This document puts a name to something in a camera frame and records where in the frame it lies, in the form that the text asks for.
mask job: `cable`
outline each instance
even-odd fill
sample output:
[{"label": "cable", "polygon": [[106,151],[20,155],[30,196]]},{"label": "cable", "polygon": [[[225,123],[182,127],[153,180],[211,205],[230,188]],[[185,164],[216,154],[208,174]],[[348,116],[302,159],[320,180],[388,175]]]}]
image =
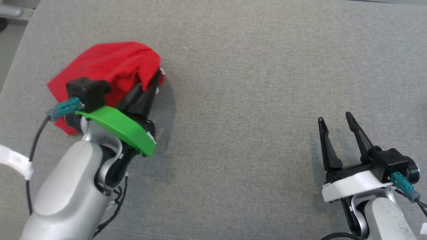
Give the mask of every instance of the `cable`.
[{"label": "cable", "polygon": [[25,181],[25,188],[26,188],[26,193],[27,193],[28,211],[29,211],[29,215],[31,216],[31,214],[32,214],[32,203],[31,203],[31,194],[29,192],[29,180]]},{"label": "cable", "polygon": [[346,232],[331,233],[328,236],[322,238],[321,240],[331,240],[331,239],[339,238],[339,237],[346,237],[346,238],[350,238],[350,239],[354,239],[354,240],[361,240],[361,238],[359,238],[358,236],[350,234],[350,233],[346,233]]},{"label": "cable", "polygon": [[[400,195],[402,195],[402,196],[406,197],[406,195],[405,195],[402,191],[400,191],[399,189],[397,189],[397,188],[395,189],[395,192],[397,192],[398,194],[400,194]],[[423,207],[427,208],[427,204],[425,204],[425,203],[421,202],[419,199],[418,199],[418,201],[420,202],[421,206],[423,206]]]},{"label": "cable", "polygon": [[415,199],[415,202],[417,202],[417,203],[418,203],[418,206],[420,206],[420,208],[421,208],[421,210],[423,211],[424,215],[426,215],[426,217],[427,217],[427,210],[426,210],[426,209],[425,209],[425,207],[421,204],[420,199],[416,198],[416,199]]},{"label": "cable", "polygon": [[125,189],[123,190],[123,197],[120,202],[117,204],[117,208],[114,211],[114,214],[104,223],[98,225],[98,230],[95,232],[94,237],[96,237],[109,223],[111,223],[114,218],[119,214],[120,208],[122,207],[123,201],[125,200],[126,190],[128,189],[128,176],[125,177]]},{"label": "cable", "polygon": [[117,203],[117,204],[119,204],[119,199],[120,199],[120,197],[123,194],[121,186],[119,186],[118,189],[119,189],[119,191],[114,190],[114,193],[117,194],[117,197],[116,197],[116,199],[114,199],[114,202]]},{"label": "cable", "polygon": [[[40,128],[38,129],[37,133],[35,134],[34,141],[32,142],[32,146],[31,146],[31,152],[30,152],[29,158],[28,158],[29,162],[32,162],[32,160],[34,158],[34,152],[35,152],[35,147],[37,146],[38,138],[40,137],[41,131],[43,131],[44,127],[46,126],[47,122],[49,122],[49,120],[50,120],[50,116],[47,116],[44,119],[43,123],[40,125]],[[31,214],[32,214],[32,203],[31,203],[31,193],[29,190],[29,180],[27,180],[25,182],[25,188],[26,188],[26,194],[27,194],[28,211],[29,211],[29,215],[31,216]]]}]

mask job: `green plastic mount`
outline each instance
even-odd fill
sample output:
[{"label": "green plastic mount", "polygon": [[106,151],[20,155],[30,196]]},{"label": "green plastic mount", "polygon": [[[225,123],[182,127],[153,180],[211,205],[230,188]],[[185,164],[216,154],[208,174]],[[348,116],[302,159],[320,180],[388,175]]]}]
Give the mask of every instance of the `green plastic mount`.
[{"label": "green plastic mount", "polygon": [[156,141],[138,123],[115,108],[103,106],[91,113],[77,111],[76,114],[90,118],[100,127],[147,156],[150,156],[156,148]]}]

